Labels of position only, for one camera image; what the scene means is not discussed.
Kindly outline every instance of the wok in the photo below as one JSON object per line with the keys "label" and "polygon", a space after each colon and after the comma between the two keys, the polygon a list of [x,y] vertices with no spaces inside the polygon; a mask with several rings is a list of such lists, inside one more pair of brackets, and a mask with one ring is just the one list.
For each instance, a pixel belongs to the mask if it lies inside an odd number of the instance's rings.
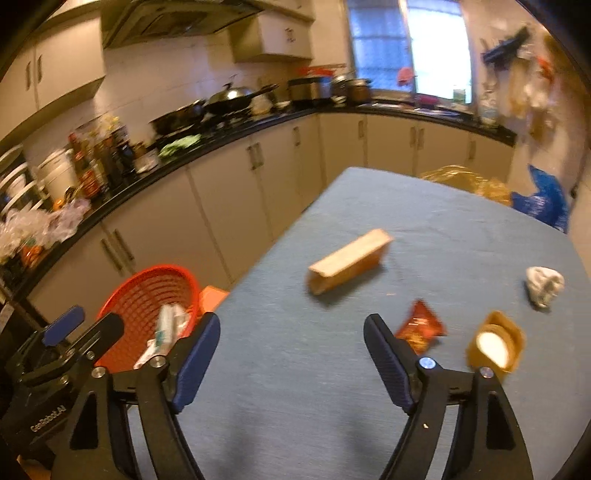
{"label": "wok", "polygon": [[191,105],[159,116],[156,120],[152,120],[150,124],[158,135],[168,135],[190,125],[198,124],[205,116],[204,104],[205,100],[197,100]]}
{"label": "wok", "polygon": [[266,85],[253,92],[247,87],[232,87],[232,83],[224,85],[225,89],[212,95],[205,105],[205,110],[212,115],[227,115],[248,108],[254,97],[271,93],[279,85]]}

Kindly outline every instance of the white crumpled tissue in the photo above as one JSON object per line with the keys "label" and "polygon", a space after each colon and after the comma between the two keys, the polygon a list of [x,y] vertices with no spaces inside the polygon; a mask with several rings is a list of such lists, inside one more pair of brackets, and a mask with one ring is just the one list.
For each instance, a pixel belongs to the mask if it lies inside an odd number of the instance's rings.
{"label": "white crumpled tissue", "polygon": [[539,308],[548,308],[554,297],[564,290],[564,277],[556,270],[530,267],[525,274],[530,300]]}

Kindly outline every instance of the blue tablecloth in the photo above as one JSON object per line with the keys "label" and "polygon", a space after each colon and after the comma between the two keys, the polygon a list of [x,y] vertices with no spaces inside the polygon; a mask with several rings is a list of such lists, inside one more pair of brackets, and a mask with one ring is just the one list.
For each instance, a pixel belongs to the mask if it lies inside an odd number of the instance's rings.
{"label": "blue tablecloth", "polygon": [[[373,228],[395,237],[383,266],[311,296],[307,267]],[[533,265],[565,277],[550,313],[527,301]],[[445,368],[467,370],[466,346],[491,310],[525,330],[504,387],[535,478],[549,479],[591,418],[589,293],[570,240],[552,227],[460,190],[350,168],[221,305],[220,344],[179,421],[207,480],[378,479],[407,416],[366,351],[363,320],[377,312],[394,330],[422,297],[447,326],[429,351]],[[430,479],[443,473],[456,414],[447,409]]]}

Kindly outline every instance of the plastic bag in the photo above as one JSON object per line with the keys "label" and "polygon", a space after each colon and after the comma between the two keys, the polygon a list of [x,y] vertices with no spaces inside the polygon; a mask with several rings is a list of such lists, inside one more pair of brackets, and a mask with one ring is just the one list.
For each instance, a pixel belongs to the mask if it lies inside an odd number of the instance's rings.
{"label": "plastic bag", "polygon": [[466,192],[475,193],[493,202],[511,206],[511,191],[497,179],[487,180],[460,165],[449,165],[425,172],[423,180],[442,183]]}
{"label": "plastic bag", "polygon": [[51,248],[74,235],[85,213],[86,199],[76,199],[59,210],[10,210],[6,222],[0,222],[0,263],[13,257],[25,244]]}
{"label": "plastic bag", "polygon": [[560,183],[553,175],[544,170],[527,165],[531,179],[538,187],[538,192],[525,197],[517,192],[511,193],[513,208],[546,225],[553,226],[562,233],[569,228],[569,206],[560,187]]}

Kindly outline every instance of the yellow plastic bag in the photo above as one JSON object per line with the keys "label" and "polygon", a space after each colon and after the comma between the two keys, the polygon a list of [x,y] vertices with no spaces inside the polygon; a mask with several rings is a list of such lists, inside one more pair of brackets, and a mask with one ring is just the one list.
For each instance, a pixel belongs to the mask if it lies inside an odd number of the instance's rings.
{"label": "yellow plastic bag", "polygon": [[448,165],[423,173],[423,180],[429,180],[435,183],[443,183],[449,187],[454,187],[466,192],[475,193],[481,197],[502,203],[508,207],[511,204],[511,192],[506,185],[497,180],[487,180],[480,175],[468,170],[460,165]]}

